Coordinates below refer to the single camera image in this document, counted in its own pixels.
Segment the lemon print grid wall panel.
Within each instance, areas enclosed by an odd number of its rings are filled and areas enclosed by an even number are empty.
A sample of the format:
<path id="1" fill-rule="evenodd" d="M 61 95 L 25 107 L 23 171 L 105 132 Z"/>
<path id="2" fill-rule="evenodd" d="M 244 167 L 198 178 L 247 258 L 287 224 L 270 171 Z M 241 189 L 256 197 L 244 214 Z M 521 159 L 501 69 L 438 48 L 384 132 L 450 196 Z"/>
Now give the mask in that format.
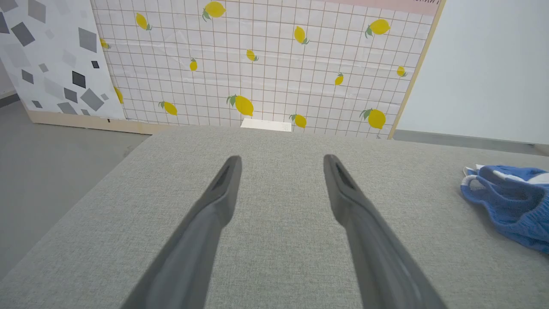
<path id="1" fill-rule="evenodd" d="M 446 0 L 90 0 L 126 119 L 392 139 Z"/>

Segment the white box pedestal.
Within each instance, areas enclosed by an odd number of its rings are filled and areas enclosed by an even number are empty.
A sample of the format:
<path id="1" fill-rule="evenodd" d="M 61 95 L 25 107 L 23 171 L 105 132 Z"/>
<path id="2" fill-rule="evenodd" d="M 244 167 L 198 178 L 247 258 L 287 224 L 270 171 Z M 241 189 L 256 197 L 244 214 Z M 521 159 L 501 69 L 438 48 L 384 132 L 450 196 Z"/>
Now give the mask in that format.
<path id="1" fill-rule="evenodd" d="M 260 119 L 245 118 L 241 123 L 241 128 L 272 130 L 282 132 L 292 132 L 292 125 L 280 121 L 263 121 Z"/>

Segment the grey terrazzo print wall panel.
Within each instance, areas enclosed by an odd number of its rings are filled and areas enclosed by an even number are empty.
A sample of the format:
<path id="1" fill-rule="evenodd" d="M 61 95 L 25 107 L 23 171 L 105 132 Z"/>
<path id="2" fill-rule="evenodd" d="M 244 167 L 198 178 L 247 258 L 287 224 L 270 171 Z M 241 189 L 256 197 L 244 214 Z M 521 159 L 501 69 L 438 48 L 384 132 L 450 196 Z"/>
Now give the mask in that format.
<path id="1" fill-rule="evenodd" d="M 0 60 L 29 111 L 126 119 L 91 0 L 0 0 Z"/>

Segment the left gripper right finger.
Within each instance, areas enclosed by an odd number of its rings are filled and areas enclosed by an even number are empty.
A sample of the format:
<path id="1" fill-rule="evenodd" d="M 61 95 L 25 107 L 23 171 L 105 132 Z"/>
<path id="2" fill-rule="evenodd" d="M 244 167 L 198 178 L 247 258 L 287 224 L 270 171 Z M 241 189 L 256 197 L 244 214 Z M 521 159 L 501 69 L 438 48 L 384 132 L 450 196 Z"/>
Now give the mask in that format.
<path id="1" fill-rule="evenodd" d="M 339 158 L 325 155 L 323 170 L 332 213 L 347 233 L 363 309 L 447 309 Z"/>

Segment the blue garment with white trim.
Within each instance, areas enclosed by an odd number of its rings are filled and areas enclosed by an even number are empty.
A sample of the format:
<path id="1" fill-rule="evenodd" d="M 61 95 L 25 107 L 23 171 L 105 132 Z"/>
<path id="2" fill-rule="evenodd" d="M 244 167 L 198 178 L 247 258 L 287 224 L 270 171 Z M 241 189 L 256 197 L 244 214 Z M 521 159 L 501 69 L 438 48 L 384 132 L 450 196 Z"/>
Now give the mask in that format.
<path id="1" fill-rule="evenodd" d="M 486 209 L 498 233 L 549 255 L 549 171 L 477 164 L 463 172 L 463 197 Z"/>

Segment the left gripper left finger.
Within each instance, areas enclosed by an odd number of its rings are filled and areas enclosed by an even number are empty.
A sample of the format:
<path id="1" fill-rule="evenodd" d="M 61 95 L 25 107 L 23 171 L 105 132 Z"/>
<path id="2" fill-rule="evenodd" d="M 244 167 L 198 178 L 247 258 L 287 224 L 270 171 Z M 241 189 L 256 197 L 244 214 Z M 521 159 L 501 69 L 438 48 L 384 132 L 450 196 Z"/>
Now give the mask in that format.
<path id="1" fill-rule="evenodd" d="M 235 213 L 241 173 L 241 157 L 229 157 L 121 309 L 204 309 L 218 243 Z"/>

